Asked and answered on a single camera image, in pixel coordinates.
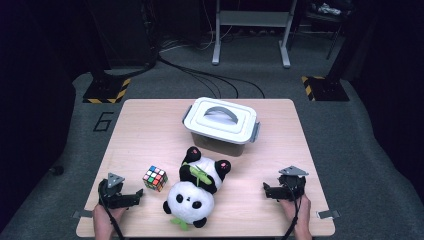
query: human arm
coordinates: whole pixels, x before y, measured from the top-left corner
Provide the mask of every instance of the human arm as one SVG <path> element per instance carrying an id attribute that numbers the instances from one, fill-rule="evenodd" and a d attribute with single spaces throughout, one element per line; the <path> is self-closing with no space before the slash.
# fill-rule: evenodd
<path id="1" fill-rule="evenodd" d="M 311 211 L 311 201 L 304 194 L 302 197 L 296 200 L 299 207 L 297 224 L 294 227 L 294 236 L 296 240 L 311 240 L 312 235 L 309 232 L 309 219 Z M 292 221 L 296 215 L 296 208 L 293 201 L 288 201 L 284 199 L 279 200 L 281 206 L 283 207 L 284 214 L 287 219 Z"/>
<path id="2" fill-rule="evenodd" d="M 127 208 L 109 209 L 116 222 L 121 221 L 121 217 Z M 97 204 L 93 209 L 94 236 L 96 240 L 110 240 L 115 229 L 110 221 L 109 215 L 103 206 Z"/>

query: metal stand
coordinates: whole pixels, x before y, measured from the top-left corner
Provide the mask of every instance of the metal stand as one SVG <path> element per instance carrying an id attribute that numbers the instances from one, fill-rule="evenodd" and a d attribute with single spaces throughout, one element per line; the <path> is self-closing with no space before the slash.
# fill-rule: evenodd
<path id="1" fill-rule="evenodd" d="M 289 55 L 287 53 L 287 39 L 293 21 L 294 10 L 297 0 L 293 0 L 289 12 L 250 12 L 250 11 L 221 11 L 221 0 L 216 0 L 216 34 L 215 48 L 213 51 L 212 64 L 219 64 L 221 52 L 221 25 L 231 26 L 261 26 L 261 27 L 284 27 L 283 40 L 280 40 L 279 48 L 284 68 L 290 68 Z"/>

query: panda face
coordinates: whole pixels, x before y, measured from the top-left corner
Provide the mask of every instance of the panda face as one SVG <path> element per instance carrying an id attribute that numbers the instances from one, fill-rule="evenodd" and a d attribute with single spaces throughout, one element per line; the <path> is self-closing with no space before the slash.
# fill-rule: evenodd
<path id="1" fill-rule="evenodd" d="M 212 194 L 191 182 L 176 183 L 167 201 L 172 214 L 188 224 L 209 216 L 215 205 Z"/>

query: gray carpet floor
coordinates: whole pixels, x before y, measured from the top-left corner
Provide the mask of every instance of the gray carpet floor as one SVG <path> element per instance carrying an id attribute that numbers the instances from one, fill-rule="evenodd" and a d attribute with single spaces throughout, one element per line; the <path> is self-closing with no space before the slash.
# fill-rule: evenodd
<path id="1" fill-rule="evenodd" d="M 184 67 L 252 82 L 266 98 L 294 101 L 329 207 L 342 215 L 334 220 L 336 233 L 323 239 L 423 239 L 423 204 L 374 139 L 367 111 L 350 83 L 341 80 L 350 98 L 348 102 L 311 102 L 307 98 L 301 77 L 325 76 L 343 39 L 331 59 L 326 60 L 328 39 L 297 36 L 289 52 L 290 69 L 282 67 L 279 39 L 237 37 L 225 42 L 219 66 L 211 64 L 213 45 L 203 50 L 179 47 L 160 55 Z M 77 96 L 68 142 L 54 164 L 63 166 L 65 172 L 61 176 L 46 173 L 1 233 L 0 240 L 79 239 L 75 233 L 78 220 L 71 215 L 85 205 L 123 102 L 133 98 L 237 97 L 230 85 L 216 79 L 210 81 L 220 94 L 211 82 L 201 83 L 158 62 L 153 69 L 131 79 L 120 103 L 89 104 L 82 100 L 91 75 L 75 79 Z M 262 98 L 253 85 L 231 82 L 238 90 L 238 98 Z M 106 116 L 111 125 L 108 131 L 93 132 L 103 112 L 112 113 Z"/>

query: black chair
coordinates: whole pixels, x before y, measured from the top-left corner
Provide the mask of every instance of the black chair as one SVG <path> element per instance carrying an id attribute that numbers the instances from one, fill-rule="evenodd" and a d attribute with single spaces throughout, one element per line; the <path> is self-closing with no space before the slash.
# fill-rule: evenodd
<path id="1" fill-rule="evenodd" d="M 327 32 L 333 32 L 333 35 L 331 37 L 331 47 L 327 54 L 327 59 L 329 59 L 331 56 L 331 52 L 333 51 L 334 45 L 336 44 L 337 37 L 339 36 L 343 24 L 346 22 L 347 18 L 342 15 L 333 15 L 330 13 L 317 13 L 311 9 L 310 0 L 303 0 L 300 4 L 301 6 L 298 8 L 298 14 L 300 14 L 301 16 L 297 18 L 297 23 L 295 24 L 295 27 L 293 29 L 288 49 L 291 50 L 294 37 L 297 31 L 299 30 L 300 23 L 302 22 L 302 20 L 306 20 L 311 23 L 311 26 L 315 28 L 319 28 L 320 30 L 324 30 Z"/>

